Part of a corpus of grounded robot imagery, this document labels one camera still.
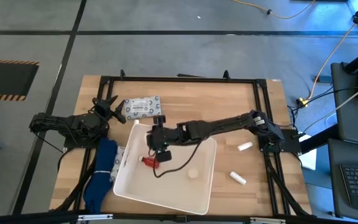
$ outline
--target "blue towel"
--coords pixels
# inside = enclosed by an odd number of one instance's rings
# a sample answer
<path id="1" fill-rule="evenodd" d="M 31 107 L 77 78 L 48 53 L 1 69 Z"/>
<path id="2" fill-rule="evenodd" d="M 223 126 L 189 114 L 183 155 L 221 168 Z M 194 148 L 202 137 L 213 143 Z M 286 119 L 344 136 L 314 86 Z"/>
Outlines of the blue towel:
<path id="1" fill-rule="evenodd" d="M 96 154 L 96 163 L 91 180 L 84 191 L 85 208 L 90 214 L 100 214 L 101 205 L 113 182 L 110 172 L 117 154 L 117 142 L 103 138 Z"/>

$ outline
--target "gray floor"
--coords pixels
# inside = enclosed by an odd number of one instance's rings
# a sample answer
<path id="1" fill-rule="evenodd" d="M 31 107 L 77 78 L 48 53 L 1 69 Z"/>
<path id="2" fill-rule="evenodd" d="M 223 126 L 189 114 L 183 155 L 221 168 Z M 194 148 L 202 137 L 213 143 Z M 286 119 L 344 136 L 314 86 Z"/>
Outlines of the gray floor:
<path id="1" fill-rule="evenodd" d="M 287 16 L 299 11 L 304 1 L 249 1 Z M 0 0 L 0 29 L 70 30 L 79 0 Z M 351 26 L 346 4 L 318 3 L 291 20 L 280 20 L 252 7 L 225 0 L 88 0 L 80 30 L 297 30 L 346 31 Z M 211 36 L 211 35 L 104 35 L 77 36 L 68 61 L 54 115 L 72 114 L 83 75 L 118 75 L 123 68 L 133 76 L 175 76 L 177 73 L 221 77 L 229 70 L 236 78 L 282 79 L 287 103 L 306 97 L 313 77 L 341 37 L 322 36 Z M 45 109 L 57 76 L 68 36 L 0 35 L 0 59 L 35 60 L 40 70 L 24 102 L 0 102 L 0 215 L 11 205 L 30 154 L 34 136 L 28 130 L 32 116 Z M 348 37 L 331 62 L 350 61 L 358 55 L 358 37 Z M 324 69 L 329 74 L 329 66 Z M 319 84 L 316 93 L 329 88 Z M 334 108 L 326 96 L 299 112 L 300 131 Z M 308 131 L 314 135 L 333 123 L 318 123 Z M 57 146 L 63 139 L 48 133 Z M 56 179 L 59 153 L 44 146 L 24 206 L 25 213 L 47 211 Z M 330 194 L 308 186 L 313 213 L 332 210 Z"/>

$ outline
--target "desk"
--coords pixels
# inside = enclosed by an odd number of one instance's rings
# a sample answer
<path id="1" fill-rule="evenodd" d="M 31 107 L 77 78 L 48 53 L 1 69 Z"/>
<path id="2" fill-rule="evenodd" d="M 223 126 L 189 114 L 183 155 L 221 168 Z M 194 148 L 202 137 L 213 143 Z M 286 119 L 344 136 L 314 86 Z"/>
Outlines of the desk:
<path id="1" fill-rule="evenodd" d="M 86 113 L 92 107 L 91 99 L 98 93 L 100 76 L 85 76 L 78 95 L 74 114 Z M 267 89 L 274 121 L 289 124 L 282 84 L 278 80 L 268 80 Z M 223 119 L 255 110 L 253 87 L 243 83 L 195 83 L 195 82 L 120 82 L 115 81 L 112 89 L 118 99 L 115 108 L 123 99 L 158 95 L 162 113 L 167 117 L 166 127 L 192 119 Z M 140 120 L 152 124 L 152 118 Z M 116 119 L 109 121 L 109 138 L 125 146 L 133 125 L 130 120 L 120 124 Z M 271 216 L 267 176 L 264 159 L 259 152 L 257 138 L 249 131 L 234 131 L 213 136 L 217 141 L 216 161 L 213 175 L 211 201 L 207 215 L 259 215 Z M 254 147 L 239 152 L 239 144 L 251 141 Z M 63 159 L 57 176 L 50 208 L 58 207 L 78 182 L 85 150 L 74 149 Z M 281 154 L 285 183 L 296 201 L 311 213 L 305 182 L 298 160 L 291 154 Z M 238 184 L 229 176 L 235 171 L 245 179 L 245 185 Z M 282 200 L 278 187 L 275 188 L 278 211 L 283 213 Z M 102 212 L 133 214 L 182 214 L 169 208 L 137 202 L 114 195 L 112 190 L 103 201 Z"/>
<path id="2" fill-rule="evenodd" d="M 350 206 L 342 179 L 340 164 L 358 164 L 358 144 L 336 139 L 328 140 L 329 164 L 332 173 L 334 209 L 337 217 L 358 220 L 358 210 Z"/>
<path id="3" fill-rule="evenodd" d="M 331 64 L 334 90 L 358 86 L 358 75 L 347 74 L 340 63 Z M 340 105 L 357 90 L 344 90 L 334 93 L 335 106 Z M 340 139 L 351 142 L 358 142 L 358 98 L 354 98 L 337 110 L 338 124 L 325 129 L 301 142 L 303 153 L 327 144 L 328 139 Z"/>

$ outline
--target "white box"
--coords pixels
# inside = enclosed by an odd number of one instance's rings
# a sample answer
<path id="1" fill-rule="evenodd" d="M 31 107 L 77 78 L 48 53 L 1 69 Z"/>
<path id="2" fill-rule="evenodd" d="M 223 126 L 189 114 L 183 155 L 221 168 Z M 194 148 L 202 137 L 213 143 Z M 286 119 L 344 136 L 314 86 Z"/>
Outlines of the white box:
<path id="1" fill-rule="evenodd" d="M 148 157 L 149 148 L 145 135 L 151 126 L 135 124 L 132 127 L 127 147 L 122 158 L 113 191 L 116 195 L 140 202 L 160 205 L 184 212 L 204 215 L 208 211 L 216 154 L 216 141 L 203 141 L 192 160 L 182 170 L 155 178 L 153 169 L 139 162 L 139 156 Z M 196 146 L 168 146 L 172 160 L 160 163 L 156 173 L 183 165 Z M 198 176 L 191 179 L 190 169 Z"/>

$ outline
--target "yellow cable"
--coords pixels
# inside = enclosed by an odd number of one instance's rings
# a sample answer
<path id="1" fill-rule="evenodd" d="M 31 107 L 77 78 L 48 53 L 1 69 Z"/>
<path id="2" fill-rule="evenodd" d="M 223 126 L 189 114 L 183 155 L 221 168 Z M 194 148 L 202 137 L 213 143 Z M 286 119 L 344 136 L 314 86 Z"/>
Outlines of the yellow cable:
<path id="1" fill-rule="evenodd" d="M 256 7 L 256 8 L 258 8 L 258 9 L 261 9 L 261 10 L 266 11 L 266 12 L 268 11 L 268 9 L 266 9 L 266 8 L 264 8 L 264 7 L 262 7 L 262 6 L 258 6 L 258 5 L 256 5 L 256 4 L 251 4 L 251 3 L 248 3 L 248 2 L 242 2 L 242 1 L 239 1 L 239 0 L 232 0 L 232 1 L 237 2 L 237 3 L 240 3 L 240 4 L 245 4 L 245 5 L 247 5 L 247 6 Z M 273 11 L 272 11 L 270 14 L 273 15 L 273 16 L 275 16 L 275 17 L 277 17 L 277 18 L 280 18 L 280 19 L 292 19 L 292 18 L 294 18 L 295 16 L 301 14 L 301 13 L 302 13 L 303 11 L 305 11 L 307 8 L 309 8 L 309 6 L 311 6 L 315 1 L 316 1 L 316 0 L 312 0 L 312 2 L 311 2 L 310 4 L 308 4 L 308 6 L 306 6 L 302 11 L 296 13 L 296 14 L 293 15 L 293 16 L 282 17 L 282 16 L 276 15 Z"/>
<path id="2" fill-rule="evenodd" d="M 328 58 L 326 59 L 326 61 L 324 62 L 323 66 L 321 66 L 320 71 L 318 72 L 316 79 L 314 80 L 313 83 L 313 87 L 311 89 L 311 93 L 310 96 L 307 98 L 307 100 L 310 100 L 313 96 L 313 92 L 314 92 L 314 88 L 316 87 L 316 83 L 317 83 L 317 79 L 318 77 L 321 75 L 321 72 L 323 71 L 323 68 L 326 66 L 326 64 L 328 63 L 329 59 L 333 56 L 334 52 L 336 51 L 336 49 L 338 49 L 338 47 L 342 44 L 342 42 L 345 40 L 345 38 L 347 37 L 347 35 L 349 35 L 349 33 L 351 32 L 351 30 L 353 29 L 353 27 L 355 27 L 356 24 L 353 24 L 352 27 L 345 33 L 345 35 L 342 37 L 341 41 L 337 44 L 337 46 L 334 48 L 334 50 L 329 54 Z"/>

